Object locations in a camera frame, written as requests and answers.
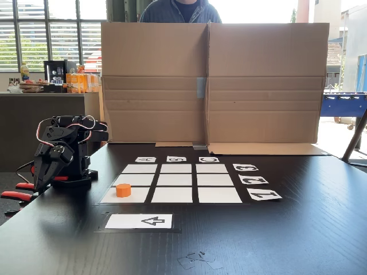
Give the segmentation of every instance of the black table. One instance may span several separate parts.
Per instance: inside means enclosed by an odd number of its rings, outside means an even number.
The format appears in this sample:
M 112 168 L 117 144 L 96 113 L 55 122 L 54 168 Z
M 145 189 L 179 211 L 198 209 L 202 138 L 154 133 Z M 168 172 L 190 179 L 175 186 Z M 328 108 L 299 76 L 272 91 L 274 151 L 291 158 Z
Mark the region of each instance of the black table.
M 89 191 L 51 188 L 0 227 L 1 274 L 367 274 L 367 174 L 337 158 L 219 157 L 231 177 L 233 163 L 256 165 L 279 201 L 252 201 L 244 189 L 241 205 L 99 205 L 137 156 L 160 165 L 167 156 L 198 163 L 209 153 L 105 146 L 92 156 L 99 180 Z M 174 213 L 182 233 L 95 233 L 106 212 Z M 224 268 L 199 262 L 184 270 L 177 258 L 191 251 L 214 254 Z

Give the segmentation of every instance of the white paper square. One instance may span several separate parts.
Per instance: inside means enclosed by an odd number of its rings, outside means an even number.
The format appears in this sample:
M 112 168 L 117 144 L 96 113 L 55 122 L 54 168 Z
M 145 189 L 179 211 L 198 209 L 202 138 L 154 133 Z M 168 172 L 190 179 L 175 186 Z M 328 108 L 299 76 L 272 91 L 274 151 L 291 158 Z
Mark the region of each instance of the white paper square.
M 233 187 L 199 187 L 198 192 L 201 203 L 242 203 Z
M 191 164 L 162 164 L 162 173 L 191 173 Z
M 156 187 L 151 202 L 192 203 L 191 187 Z
M 227 174 L 228 171 L 224 164 L 196 164 L 196 173 L 215 173 Z
M 247 191 L 250 194 L 251 198 L 256 201 L 268 201 L 270 199 L 282 198 L 273 190 L 247 188 Z
M 157 158 L 153 156 L 140 156 L 136 159 L 135 162 L 155 162 Z
M 192 184 L 191 174 L 160 174 L 157 186 L 191 186 Z
M 116 196 L 116 187 L 111 187 L 101 203 L 143 203 L 148 195 L 149 187 L 132 187 L 131 195 L 126 198 Z
M 239 175 L 243 184 L 265 184 L 268 183 L 262 176 L 242 176 Z
M 127 183 L 131 186 L 151 186 L 154 174 L 121 174 L 113 186 Z
M 172 228 L 172 214 L 112 214 L 104 228 Z
M 154 174 L 157 170 L 157 164 L 129 164 L 122 174 Z
M 231 177 L 228 174 L 198 174 L 198 186 L 233 186 Z
M 186 158 L 184 156 L 168 156 L 167 162 L 185 162 Z
M 210 163 L 210 162 L 219 162 L 218 158 L 214 158 L 211 156 L 201 156 L 199 158 L 199 162 L 203 162 L 203 163 Z
M 252 164 L 234 164 L 233 167 L 236 171 L 258 171 L 259 169 L 256 168 L 256 166 Z

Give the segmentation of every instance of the orange cylinder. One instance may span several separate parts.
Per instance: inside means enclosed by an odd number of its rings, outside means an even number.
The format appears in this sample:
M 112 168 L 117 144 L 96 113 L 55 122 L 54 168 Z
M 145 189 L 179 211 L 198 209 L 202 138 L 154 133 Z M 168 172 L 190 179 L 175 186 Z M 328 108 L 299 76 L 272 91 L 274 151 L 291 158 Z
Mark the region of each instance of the orange cylinder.
M 116 196 L 119 198 L 126 198 L 131 195 L 131 186 L 130 184 L 119 184 L 116 186 Z

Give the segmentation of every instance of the cardboard partition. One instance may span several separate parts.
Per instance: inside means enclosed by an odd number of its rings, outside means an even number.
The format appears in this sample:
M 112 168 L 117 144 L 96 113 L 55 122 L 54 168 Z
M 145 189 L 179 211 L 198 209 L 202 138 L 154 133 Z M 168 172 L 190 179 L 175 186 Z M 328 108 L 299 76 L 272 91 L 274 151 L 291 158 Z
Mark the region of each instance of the cardboard partition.
M 112 142 L 316 142 L 329 24 L 101 28 Z
M 239 143 L 240 151 L 242 143 L 315 143 L 328 24 L 212 23 L 209 30 L 207 144 Z
M 105 76 L 103 85 L 113 142 L 205 140 L 197 78 Z
M 308 143 L 211 143 L 208 150 L 218 155 L 329 155 Z

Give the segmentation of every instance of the arrow symbol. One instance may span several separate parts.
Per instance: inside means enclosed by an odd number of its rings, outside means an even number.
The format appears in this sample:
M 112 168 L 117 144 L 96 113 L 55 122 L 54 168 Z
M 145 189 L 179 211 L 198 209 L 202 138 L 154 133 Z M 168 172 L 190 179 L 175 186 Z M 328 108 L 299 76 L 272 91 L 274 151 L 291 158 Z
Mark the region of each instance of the arrow symbol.
M 154 217 L 154 218 L 144 219 L 144 220 L 142 220 L 142 222 L 145 222 L 149 225 L 155 226 L 157 223 L 164 223 L 165 220 L 164 219 L 158 219 L 158 217 Z

